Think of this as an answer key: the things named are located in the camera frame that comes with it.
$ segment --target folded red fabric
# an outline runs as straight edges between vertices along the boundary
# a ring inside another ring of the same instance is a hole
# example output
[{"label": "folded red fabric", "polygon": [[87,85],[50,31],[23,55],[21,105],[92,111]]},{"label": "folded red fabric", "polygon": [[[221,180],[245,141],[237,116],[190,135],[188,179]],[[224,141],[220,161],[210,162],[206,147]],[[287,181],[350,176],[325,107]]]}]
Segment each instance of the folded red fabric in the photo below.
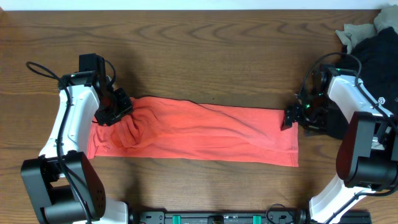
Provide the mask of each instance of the folded red fabric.
[{"label": "folded red fabric", "polygon": [[120,122],[91,126],[88,158],[185,158],[298,166],[298,127],[280,130],[282,110],[156,97],[132,101],[134,111]]}]

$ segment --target wooden table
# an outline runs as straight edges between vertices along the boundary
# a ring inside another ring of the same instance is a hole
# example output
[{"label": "wooden table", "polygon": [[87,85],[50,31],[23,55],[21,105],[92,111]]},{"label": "wooden table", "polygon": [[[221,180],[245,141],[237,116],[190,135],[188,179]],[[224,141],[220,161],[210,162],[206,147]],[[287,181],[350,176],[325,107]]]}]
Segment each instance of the wooden table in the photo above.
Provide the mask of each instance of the wooden table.
[{"label": "wooden table", "polygon": [[[283,109],[308,66],[339,51],[344,23],[377,11],[6,12],[0,21],[0,223],[37,223],[20,176],[37,157],[58,111],[57,84],[32,74],[28,60],[58,75],[95,52],[118,71],[131,96]],[[97,157],[107,196],[133,208],[170,211],[306,207],[335,174],[340,141],[299,130],[300,167],[186,159]],[[374,223],[396,223],[398,194],[366,198]]]}]

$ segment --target wire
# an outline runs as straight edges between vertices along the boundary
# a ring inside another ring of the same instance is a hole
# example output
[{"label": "wire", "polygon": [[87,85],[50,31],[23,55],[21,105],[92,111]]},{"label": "wire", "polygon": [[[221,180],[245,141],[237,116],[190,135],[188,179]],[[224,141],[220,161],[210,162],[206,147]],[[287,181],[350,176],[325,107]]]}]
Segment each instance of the wire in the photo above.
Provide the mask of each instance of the wire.
[{"label": "wire", "polygon": [[[36,67],[41,68],[42,70],[45,70],[45,71],[46,71],[47,73],[49,73],[51,76],[50,76],[50,75],[45,75],[45,74],[43,74],[43,73],[41,73],[41,72],[36,71],[35,69],[33,69],[33,68],[31,67],[31,65],[34,65],[34,66],[36,66]],[[61,171],[62,171],[63,174],[65,175],[65,178],[68,180],[68,182],[69,182],[69,184],[70,184],[70,187],[71,187],[72,191],[76,194],[76,196],[77,196],[77,198],[78,198],[78,200],[79,200],[79,202],[80,202],[80,205],[81,205],[81,207],[83,208],[83,211],[84,211],[84,213],[85,213],[85,215],[86,215],[87,223],[88,223],[88,224],[91,224],[91,216],[90,216],[90,211],[88,210],[87,203],[83,200],[83,197],[81,196],[81,194],[80,194],[79,190],[77,189],[75,183],[73,182],[72,178],[70,177],[70,175],[69,175],[69,173],[68,173],[68,171],[67,171],[67,170],[68,170],[68,169],[67,169],[67,166],[65,165],[65,163],[64,163],[64,161],[63,161],[63,159],[62,159],[62,157],[61,157],[61,145],[62,145],[63,130],[64,130],[64,128],[65,128],[65,123],[67,122],[67,118],[68,118],[68,113],[69,113],[70,107],[71,107],[71,105],[72,105],[72,102],[71,102],[71,98],[70,98],[70,94],[69,94],[67,85],[66,85],[56,74],[54,74],[51,70],[49,70],[48,68],[46,68],[46,67],[44,67],[44,66],[42,66],[42,65],[39,65],[39,64],[34,63],[34,62],[26,62],[26,67],[27,67],[30,71],[32,71],[32,72],[34,72],[34,73],[36,73],[36,74],[38,74],[38,75],[42,75],[42,76],[45,76],[45,77],[47,77],[47,78],[53,78],[53,79],[58,80],[58,82],[59,82],[59,83],[64,87],[64,89],[65,89],[65,93],[66,93],[66,95],[67,95],[67,108],[66,108],[66,110],[65,110],[65,113],[63,114],[63,118],[62,118],[62,121],[61,121],[60,129],[59,129],[59,131],[58,131],[58,137],[57,137],[57,139],[55,140],[55,142],[57,143],[57,159],[58,159],[58,163],[60,164]]]},{"label": "wire", "polygon": [[[331,55],[341,55],[341,56],[349,56],[352,59],[354,59],[357,63],[358,63],[358,71],[356,72],[355,75],[355,86],[357,87],[357,89],[359,90],[359,92],[370,102],[370,104],[373,106],[373,108],[375,108],[378,112],[380,112],[380,114],[382,114],[383,118],[387,120],[387,122],[389,123],[389,125],[391,126],[391,128],[394,130],[395,134],[398,136],[398,128],[397,126],[394,124],[394,121],[392,118],[390,118],[379,106],[379,103],[375,103],[373,101],[373,99],[368,96],[367,93],[365,93],[364,89],[362,88],[363,82],[358,83],[359,80],[359,76],[361,74],[362,71],[362,63],[361,61],[355,57],[354,55],[350,55],[350,54],[346,54],[343,52],[333,52],[333,53],[329,53],[326,54],[322,57],[320,57],[306,72],[301,88],[300,88],[300,92],[298,93],[298,97],[301,97],[302,92],[305,89],[305,82],[307,80],[308,74],[313,70],[313,68],[319,63],[321,62],[323,59],[331,56]],[[349,207],[355,200],[358,200],[360,196],[371,196],[371,197],[385,197],[388,195],[392,195],[393,193],[395,193],[398,190],[398,184],[396,184],[394,186],[394,188],[392,188],[391,190],[384,192],[384,193],[358,193],[355,194],[353,198],[351,198],[347,203],[345,203],[336,213],[334,213],[327,221],[325,224],[329,224],[338,214],[340,214],[342,211],[344,211],[347,207]]]},{"label": "wire", "polygon": [[112,77],[112,80],[106,85],[106,88],[107,88],[107,89],[110,89],[110,88],[112,87],[113,83],[115,83],[115,81],[116,81],[116,70],[114,69],[114,67],[113,67],[113,65],[112,65],[112,63],[111,63],[110,61],[105,60],[105,62],[106,62],[106,63],[112,68],[112,70],[113,70],[113,77]]},{"label": "wire", "polygon": [[269,218],[269,216],[268,216],[268,211],[269,211],[272,207],[274,207],[274,206],[281,206],[281,207],[283,207],[283,208],[285,209],[285,211],[292,217],[293,221],[291,221],[290,223],[286,223],[286,224],[294,223],[294,220],[295,220],[294,215],[291,214],[291,212],[288,211],[287,208],[286,208],[284,205],[279,204],[279,203],[275,203],[275,204],[271,205],[271,206],[267,209],[267,211],[266,211],[266,219],[268,220],[268,222],[270,222],[271,224],[276,224],[276,223],[274,223],[274,221],[272,221],[272,220]]}]

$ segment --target black fabric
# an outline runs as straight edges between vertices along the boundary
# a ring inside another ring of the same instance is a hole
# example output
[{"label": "black fabric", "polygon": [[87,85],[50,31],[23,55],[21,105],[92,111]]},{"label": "black fabric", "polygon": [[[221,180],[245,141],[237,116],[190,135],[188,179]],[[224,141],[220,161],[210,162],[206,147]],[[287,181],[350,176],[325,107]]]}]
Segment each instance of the black fabric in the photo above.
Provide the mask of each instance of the black fabric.
[{"label": "black fabric", "polygon": [[[360,78],[366,89],[376,100],[384,97],[383,107],[398,116],[398,34],[392,27],[384,29],[359,43],[351,54],[362,62]],[[358,64],[345,56],[336,68],[357,70]]]}]

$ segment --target gray cloth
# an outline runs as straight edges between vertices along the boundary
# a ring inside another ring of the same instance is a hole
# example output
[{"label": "gray cloth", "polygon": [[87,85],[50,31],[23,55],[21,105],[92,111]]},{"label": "gray cloth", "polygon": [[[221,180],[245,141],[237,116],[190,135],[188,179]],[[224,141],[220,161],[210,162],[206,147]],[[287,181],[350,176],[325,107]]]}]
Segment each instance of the gray cloth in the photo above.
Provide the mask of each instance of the gray cloth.
[{"label": "gray cloth", "polygon": [[343,45],[347,45],[347,53],[350,54],[355,46],[362,40],[374,37],[381,30],[393,27],[398,33],[398,6],[393,5],[381,10],[373,20],[373,24],[352,25],[344,24],[344,31],[336,30],[336,35]]}]

